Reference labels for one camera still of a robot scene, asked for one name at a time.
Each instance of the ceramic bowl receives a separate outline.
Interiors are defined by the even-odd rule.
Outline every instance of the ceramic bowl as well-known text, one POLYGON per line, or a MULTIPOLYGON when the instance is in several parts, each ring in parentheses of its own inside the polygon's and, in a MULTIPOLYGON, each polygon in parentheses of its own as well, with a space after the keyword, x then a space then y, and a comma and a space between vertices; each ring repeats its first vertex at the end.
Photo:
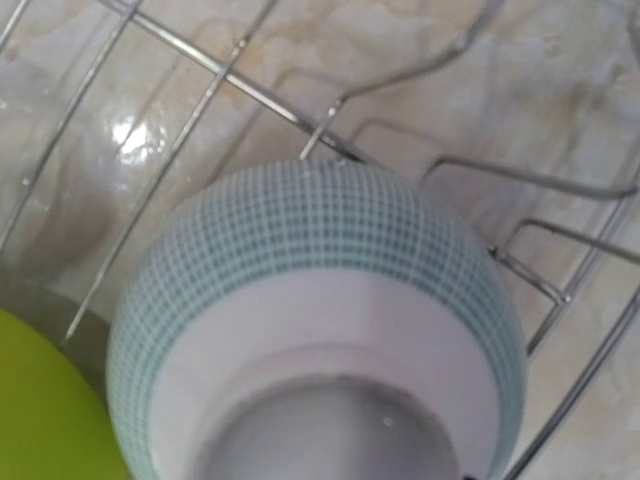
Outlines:
POLYGON ((409 444, 431 459, 416 478, 485 480, 516 441, 524 366, 454 214, 392 173, 289 161, 176 212, 118 307, 108 397, 139 480, 383 480, 370 467, 405 471, 409 444))

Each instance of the metal wire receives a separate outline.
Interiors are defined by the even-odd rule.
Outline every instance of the metal wire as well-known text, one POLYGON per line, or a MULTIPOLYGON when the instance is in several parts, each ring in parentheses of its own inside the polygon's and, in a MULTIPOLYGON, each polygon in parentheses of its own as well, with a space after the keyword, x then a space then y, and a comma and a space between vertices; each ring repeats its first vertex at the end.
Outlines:
POLYGON ((16 225, 18 224, 18 221, 20 220, 20 216, 22 215, 22 212, 24 211, 24 208, 27 205, 29 198, 33 194, 36 184, 38 183, 38 180, 40 179, 40 176, 42 175, 42 172, 44 171, 44 168, 46 167, 47 162, 51 158, 51 154, 53 153, 56 146, 58 145, 58 141, 62 137, 62 134, 65 132, 67 126, 69 125, 69 122, 73 118, 74 113, 78 109, 80 102, 82 102, 82 99, 84 98, 87 91, 89 90, 89 87, 91 87, 91 85, 93 84, 93 81, 96 79, 98 72, 100 71, 105 61, 109 57, 109 54, 111 53, 116 43, 122 36, 125 28, 127 28, 127 25, 129 25, 129 20, 131 20, 131 17, 133 16, 134 12, 137 10, 138 5, 140 4, 141 1, 142 0, 137 0, 136 2, 134 2, 127 9, 126 13, 122 16, 122 18, 118 20, 116 26, 109 33, 107 40, 102 45, 102 48, 98 52, 98 55, 96 56, 91 66, 89 67, 89 70, 87 70, 87 73, 85 74, 84 78, 80 82, 78 89, 75 91, 75 93, 73 94, 73 97, 69 101, 69 104, 67 105, 62 118, 56 125, 53 131, 53 134, 51 135, 51 137, 49 138, 49 141, 47 142, 44 152, 42 152, 42 155, 36 162, 36 168, 33 174, 31 175, 31 178, 25 179, 23 181, 23 186, 25 188, 23 189, 20 197, 18 198, 18 201, 14 205, 13 210, 9 215, 9 219, 5 224, 4 229, 0 232, 0 256, 4 253, 9 237, 11 236, 11 233, 13 232, 16 225))
POLYGON ((2 54, 2 51, 7 46, 9 37, 11 37, 11 34, 15 30, 18 22, 22 18, 22 15, 24 15, 24 12, 27 10, 27 7, 30 3, 31 0, 20 0, 18 2, 18 5, 16 5, 16 8, 9 16, 9 21, 5 25, 4 29, 2 29, 2 33, 0 34, 0 54, 2 54))
MULTIPOLYGON (((98 3, 110 8, 115 12, 122 12, 122 3, 117 0, 95 0, 98 3)), ((188 40, 184 39, 171 29, 162 25, 160 22, 154 20, 150 16, 143 12, 136 12, 131 19, 132 23, 142 28, 144 31, 162 41, 168 47, 171 47, 175 51, 181 53, 185 57, 193 60, 204 68, 210 70, 216 75, 224 68, 224 63, 216 59, 212 55, 204 52, 196 45, 192 44, 188 40)), ((280 98, 278 95, 270 92, 264 87, 258 85, 256 82, 247 78, 246 76, 231 69, 226 77, 227 82, 238 88, 249 97, 253 98, 278 116, 288 121, 295 127, 299 128, 302 132, 311 135, 318 128, 317 123, 306 113, 299 108, 291 105, 286 100, 280 98)), ((340 137, 339 135, 326 130, 320 141, 327 145, 329 148, 335 150, 340 156, 358 163, 365 163, 367 165, 375 165, 379 168, 386 169, 375 158, 371 157, 367 153, 363 152, 350 142, 340 137)))
MULTIPOLYGON (((19 24, 25 11, 27 10, 30 1, 31 0, 19 0, 17 6, 10 15, 7 24, 0 34, 0 53, 2 53, 3 49, 8 44, 12 34, 15 31, 16 26, 19 24)), ((473 46, 479 35, 486 29, 487 25, 497 15, 500 7, 504 3, 504 0, 488 0, 485 4, 484 9, 480 12, 475 21, 472 22, 470 27, 440 53, 436 54, 434 57, 431 57, 426 62, 422 62, 419 65, 399 70, 392 74, 382 76, 371 82, 356 86, 355 88, 348 90, 335 100, 331 108, 329 108, 329 110, 322 117, 321 121, 316 122, 312 117, 302 112, 294 105, 289 104, 288 102, 279 98, 273 92, 265 89, 251 79, 234 71, 233 68, 234 64, 236 63, 238 58, 240 58, 255 33, 260 29, 260 26, 270 14, 272 9, 275 7, 278 0, 269 0, 264 5, 251 27, 247 30, 246 34, 235 44, 230 56, 225 61, 220 61, 215 57, 209 55, 208 53, 193 45, 188 40, 171 31, 165 25, 153 19, 149 15, 138 11, 137 7, 141 0, 138 0, 133 5, 126 4, 121 0, 95 1, 106 6, 113 12, 119 14, 120 19, 117 22, 116 26, 109 33, 109 36, 100 49, 99 54, 92 62, 91 67, 87 71, 85 77, 78 86, 78 89, 74 93, 71 101, 67 105, 64 115, 56 125, 55 130, 51 138, 49 139, 44 152, 38 159, 37 166, 32 177, 29 178, 26 182, 25 189, 16 202, 16 205, 12 210, 8 222, 4 225, 3 230, 0 233, 0 253, 4 251, 6 243, 10 238, 16 223, 19 221, 24 207, 31 197, 35 185, 38 182, 38 179, 40 178, 40 175, 42 174, 42 171, 44 170, 51 156, 51 153, 54 151, 59 139, 63 135, 67 125, 74 116, 74 113, 80 105, 87 90, 91 87, 92 82, 99 74, 101 67, 117 44, 120 37, 122 36, 127 25, 132 24, 138 26, 143 31, 159 39, 165 46, 174 49, 183 56, 193 60, 194 62, 211 71, 215 75, 215 78, 211 81, 208 88, 200 98, 197 106, 194 108, 188 120, 184 124, 182 130, 174 140, 174 143, 169 149, 166 157, 162 160, 160 168, 157 172, 155 172, 154 176, 146 185, 136 205, 125 221, 122 230, 119 232, 116 241, 103 260, 103 263, 96 276, 94 277, 86 297, 83 299, 80 308, 78 309, 73 321, 70 324, 62 342, 63 345, 66 345, 71 340, 71 338, 73 338, 73 335, 80 325, 84 314, 89 308, 93 296, 99 290, 110 268, 117 259, 123 245, 129 238, 131 232, 144 213, 149 201, 152 199, 158 186, 162 182, 166 173, 169 171, 175 158, 179 155, 183 146, 188 141, 190 134, 197 126, 198 121, 202 117, 202 114, 206 110, 211 100, 214 98, 215 94, 218 92, 223 82, 226 81, 234 87, 238 88, 249 97, 255 99, 263 106, 276 113, 281 118, 290 122, 301 131, 307 133, 310 138, 309 142, 300 155, 302 159, 308 158, 313 153, 313 149, 317 146, 318 143, 323 143, 331 148, 339 157, 384 168, 379 162, 376 161, 375 158, 366 154, 352 143, 346 141, 336 133, 332 132, 330 130, 330 125, 333 119, 342 110, 342 108, 344 108, 346 103, 348 103, 348 101, 353 98, 372 93, 379 89, 386 88, 400 82, 408 81, 413 78, 429 75, 450 65, 453 61, 455 61, 473 46)), ((635 2, 634 7, 629 11, 627 31, 630 37, 632 49, 634 51, 634 54, 636 55, 638 63, 640 64, 640 27, 638 26, 639 4, 640 2, 635 2)), ((563 192, 567 195, 574 195, 592 201, 615 202, 614 208, 608 216, 605 225, 602 227, 596 237, 590 237, 582 232, 573 231, 563 226, 555 225, 543 220, 529 218, 519 222, 519 224, 509 236, 509 239, 507 243, 505 243, 505 245, 499 247, 491 247, 489 249, 490 253, 494 256, 496 261, 500 262, 502 265, 506 266, 512 272, 518 275, 521 279, 534 286, 553 303, 553 307, 550 313, 547 315, 540 329, 534 334, 532 340, 528 345, 528 352, 531 357, 535 352, 539 350, 539 347, 542 345, 543 340, 548 337, 554 326, 558 323, 562 315, 565 313, 566 309, 569 307, 572 298, 575 297, 575 295, 584 285, 586 279, 589 278, 602 253, 611 254, 635 264, 640 263, 640 255, 638 253, 623 249, 611 243, 613 236, 629 213, 633 200, 638 196, 640 168, 636 170, 629 184, 613 187, 597 187, 568 180, 560 180, 555 177, 535 174, 519 169, 491 165, 486 162, 443 156, 440 159, 436 160, 436 162, 429 168, 429 170, 423 177, 423 181, 426 181, 434 171, 445 165, 454 165, 489 174, 494 174, 502 176, 504 178, 512 179, 514 181, 520 181, 526 184, 535 185, 537 187, 563 192), (509 248, 513 241, 515 241, 520 233, 527 228, 544 229, 556 235, 569 238, 590 247, 589 252, 584 257, 580 266, 574 272, 572 278, 565 288, 558 287, 554 283, 545 279, 533 268, 515 258, 509 252, 509 248)), ((533 442, 527 447, 524 454, 516 461, 513 468, 505 477, 505 480, 516 480, 520 478, 522 473, 540 453, 541 449, 547 444, 553 433, 559 428, 564 419, 566 419, 566 417, 575 407, 582 394, 585 392, 599 370, 602 368, 604 362, 613 354, 616 347, 624 337, 625 333, 628 331, 632 321, 635 317, 637 317, 639 310, 640 288, 638 288, 638 290, 635 292, 632 299, 626 306, 624 312, 616 320, 614 326, 606 336, 605 340, 598 347, 595 355, 587 364, 563 401, 560 403, 558 408, 549 418, 538 435, 534 438, 533 442)))
MULTIPOLYGON (((592 248, 601 250, 610 255, 614 255, 623 260, 634 263, 635 265, 640 265, 639 253, 617 247, 608 242, 603 242, 597 238, 591 238, 580 232, 575 232, 564 228, 561 225, 555 225, 537 219, 528 219, 526 220, 525 225, 548 230, 553 234, 570 238, 571 240, 589 245, 592 248)), ((541 452, 542 448, 547 444, 552 435, 558 430, 558 428, 568 417, 569 413, 574 409, 578 401, 582 398, 582 395, 585 393, 589 385, 591 385, 597 374, 601 371, 605 362, 616 351, 617 347, 620 345, 620 342, 628 332, 634 320, 638 317, 639 312, 640 286, 636 289, 635 293, 631 297, 631 300, 629 300, 629 303, 627 303, 624 311, 618 317, 615 324, 607 334, 606 338, 596 350, 596 353, 593 355, 578 379, 569 389, 569 392, 562 399, 560 405, 558 405, 551 417, 549 417, 549 420, 547 420, 540 432, 536 435, 536 437, 529 444, 524 453, 520 456, 511 470, 504 477, 504 480, 516 480, 520 478, 526 471, 526 469, 531 465, 531 462, 541 452)))
POLYGON ((365 83, 364 85, 347 90, 340 95, 324 115, 320 125, 316 128, 316 131, 311 135, 309 142, 300 154, 300 160, 306 160, 309 158, 313 149, 318 144, 318 140, 320 140, 336 115, 344 108, 349 100, 406 82, 408 80, 425 77, 451 65, 473 46, 480 34, 484 32, 485 28, 487 28, 500 11, 504 2, 505 0, 487 0, 484 8, 480 11, 467 30, 458 35, 458 37, 442 51, 426 61, 421 62, 417 66, 411 66, 398 72, 391 73, 390 75, 384 75, 381 78, 365 83))
POLYGON ((114 242, 111 249, 109 250, 109 253, 103 260, 102 265, 98 270, 98 273, 93 279, 93 282, 91 284, 89 291, 87 292, 84 299, 82 300, 82 303, 80 304, 80 308, 78 309, 73 321, 69 325, 69 328, 65 334, 64 340, 62 341, 63 347, 69 343, 74 333, 76 332, 78 326, 80 325, 80 322, 84 318, 84 315, 87 309, 89 308, 89 305, 91 304, 91 301, 93 300, 93 297, 102 286, 104 279, 106 278, 107 274, 109 273, 109 270, 113 266, 113 263, 116 261, 120 251, 122 250, 122 247, 126 243, 129 236, 131 235, 131 232, 133 231, 136 224, 138 223, 138 220, 144 213, 147 205, 153 198, 153 195, 155 194, 158 187, 160 186, 160 183, 162 182, 166 174, 169 172, 169 169, 173 165, 175 159, 178 157, 178 154, 182 150, 182 147, 184 147, 187 139, 189 138, 189 136, 197 126, 200 119, 202 118, 202 115, 204 114, 206 108, 211 103, 211 100, 213 99, 215 94, 220 90, 220 87, 222 83, 225 81, 229 72, 231 71, 231 68, 235 65, 236 61, 240 58, 242 53, 245 51, 245 49, 253 39, 253 36, 260 29, 260 26, 266 20, 269 13, 271 13, 271 11, 275 7, 275 5, 278 3, 278 1, 279 0, 267 1, 267 3, 260 10, 260 13, 254 20, 254 22, 251 24, 247 32, 235 44, 231 54, 229 55, 227 63, 222 68, 220 73, 216 75, 216 77, 211 81, 204 95, 198 101, 196 108, 191 112, 191 115, 189 116, 187 122, 184 124, 184 126, 182 127, 182 130, 180 131, 173 145, 169 149, 169 153, 167 157, 162 162, 160 162, 161 167, 158 169, 158 171, 155 173, 151 181, 145 187, 145 190, 142 193, 142 196, 134 206, 129 217, 125 221, 124 227, 118 234, 116 241, 114 242))

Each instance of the beige marble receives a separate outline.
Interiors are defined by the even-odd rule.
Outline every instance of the beige marble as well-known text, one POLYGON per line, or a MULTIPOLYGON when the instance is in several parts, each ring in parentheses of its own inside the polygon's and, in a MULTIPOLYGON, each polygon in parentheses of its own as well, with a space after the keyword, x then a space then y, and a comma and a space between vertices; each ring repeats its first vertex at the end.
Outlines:
MULTIPOLYGON (((319 118, 344 88, 409 65, 458 33, 471 0, 282 0, 238 68, 319 118)), ((5 18, 11 5, 0 5, 5 18)), ((147 0, 143 10, 218 58, 255 12, 249 0, 147 0)), ((640 69, 626 3, 507 1, 490 31, 445 71, 349 104, 343 136, 409 178, 441 153, 594 184, 628 178, 637 158, 640 69)), ((0 220, 56 114, 116 18, 90 0, 34 2, 0 59, 0 220), (19 158, 19 168, 13 159, 19 158)), ((62 139, 10 250, 31 280, 78 300, 211 75, 129 27, 62 139), (55 232, 54 242, 45 241, 55 232)), ((291 157, 306 137, 225 86, 178 158, 92 305, 110 318, 124 279, 167 215, 220 175, 291 157)), ((326 152, 319 150, 319 155, 326 152)), ((606 206, 459 169, 427 186, 491 241, 525 214, 593 232, 606 206)), ((640 250, 640 218, 620 242, 640 250)), ((566 281, 583 250, 527 232, 520 258, 566 281)), ((548 303, 507 276, 531 334, 548 303)), ((640 281, 603 262, 533 362, 522 448, 562 397, 640 281)), ((525 478, 640 478, 640 327, 525 478)))

